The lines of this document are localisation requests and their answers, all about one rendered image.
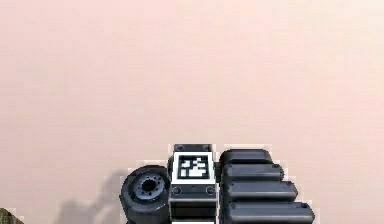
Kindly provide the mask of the olive brown mottled object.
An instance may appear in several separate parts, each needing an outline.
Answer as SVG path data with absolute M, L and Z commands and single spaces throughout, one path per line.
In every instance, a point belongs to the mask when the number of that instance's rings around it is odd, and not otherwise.
M 24 224 L 11 212 L 4 208 L 0 208 L 0 224 Z

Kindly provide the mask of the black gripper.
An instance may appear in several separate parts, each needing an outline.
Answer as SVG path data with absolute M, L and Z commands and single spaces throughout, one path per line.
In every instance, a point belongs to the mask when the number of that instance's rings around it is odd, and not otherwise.
M 145 165 L 132 171 L 119 195 L 126 224 L 170 224 L 169 188 L 164 166 Z

